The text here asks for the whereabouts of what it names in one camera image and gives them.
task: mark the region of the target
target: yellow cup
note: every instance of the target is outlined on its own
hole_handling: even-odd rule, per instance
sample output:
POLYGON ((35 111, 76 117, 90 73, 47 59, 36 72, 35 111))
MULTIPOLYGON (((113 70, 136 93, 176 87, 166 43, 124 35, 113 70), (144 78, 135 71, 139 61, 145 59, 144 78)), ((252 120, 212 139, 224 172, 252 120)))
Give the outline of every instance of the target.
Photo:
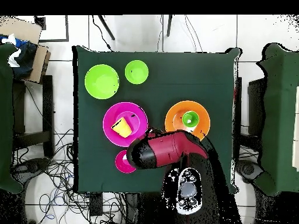
POLYGON ((119 135, 121 135, 123 138, 127 138, 132 133, 132 130, 128 125, 127 121, 124 119, 124 117, 117 120, 111 128, 112 130, 116 131, 119 135))

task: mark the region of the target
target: white cloth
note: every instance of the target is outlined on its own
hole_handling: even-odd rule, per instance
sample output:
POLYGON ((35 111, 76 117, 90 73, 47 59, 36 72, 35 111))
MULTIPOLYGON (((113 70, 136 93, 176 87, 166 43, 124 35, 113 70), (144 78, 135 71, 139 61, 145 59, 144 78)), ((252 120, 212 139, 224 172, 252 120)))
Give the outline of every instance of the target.
POLYGON ((12 55, 8 58, 8 64, 12 68, 20 67, 20 65, 15 61, 15 58, 17 58, 21 53, 21 49, 18 49, 15 51, 12 55))
POLYGON ((2 43, 12 43, 14 46, 16 45, 15 34, 10 34, 8 38, 3 38, 2 43))
MULTIPOLYGON (((8 36, 8 38, 3 38, 2 39, 2 43, 11 43, 14 46, 16 45, 16 38, 15 38, 15 34, 10 34, 8 36)), ((17 58, 21 53, 21 50, 18 49, 17 51, 15 51, 12 55, 9 56, 8 58, 8 64, 10 67, 12 68, 18 68, 20 67, 20 65, 15 61, 15 58, 17 58)))

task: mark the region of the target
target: small green bowl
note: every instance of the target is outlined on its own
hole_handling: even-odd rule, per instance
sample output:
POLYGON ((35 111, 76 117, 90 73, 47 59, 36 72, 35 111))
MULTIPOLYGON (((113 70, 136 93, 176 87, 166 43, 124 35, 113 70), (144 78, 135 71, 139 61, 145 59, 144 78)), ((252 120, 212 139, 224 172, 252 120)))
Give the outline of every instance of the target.
POLYGON ((85 88, 92 97, 106 100, 117 92, 119 76, 106 64, 95 65, 85 75, 85 88))
POLYGON ((183 115, 183 124, 186 127, 195 127, 199 123, 199 115, 195 111, 188 111, 183 115))
POLYGON ((124 74, 130 83, 141 84, 148 77, 148 67, 145 62, 133 60, 127 64, 124 74))

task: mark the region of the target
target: lime green plate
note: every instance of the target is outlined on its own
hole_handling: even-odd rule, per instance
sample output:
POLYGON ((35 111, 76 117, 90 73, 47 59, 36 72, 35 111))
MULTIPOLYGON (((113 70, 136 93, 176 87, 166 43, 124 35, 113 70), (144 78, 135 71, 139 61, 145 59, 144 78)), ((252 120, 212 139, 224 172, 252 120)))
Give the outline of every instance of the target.
POLYGON ((141 84, 148 77, 148 67, 145 62, 133 60, 124 69, 127 80, 133 84, 141 84))
POLYGON ((108 65, 95 65, 85 75, 85 87, 92 97, 105 100, 117 92, 119 76, 115 69, 108 65))

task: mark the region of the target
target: cardboard box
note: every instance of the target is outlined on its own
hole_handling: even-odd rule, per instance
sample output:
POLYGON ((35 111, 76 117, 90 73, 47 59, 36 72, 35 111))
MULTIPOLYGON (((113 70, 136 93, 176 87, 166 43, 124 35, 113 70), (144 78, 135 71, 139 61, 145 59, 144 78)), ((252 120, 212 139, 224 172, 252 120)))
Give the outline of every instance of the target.
POLYGON ((42 76, 46 74, 51 53, 48 51, 48 47, 38 45, 41 27, 17 18, 0 17, 0 34, 8 36, 12 33, 15 34, 17 39, 28 40, 37 45, 33 70, 29 77, 22 79, 24 81, 42 83, 42 76))

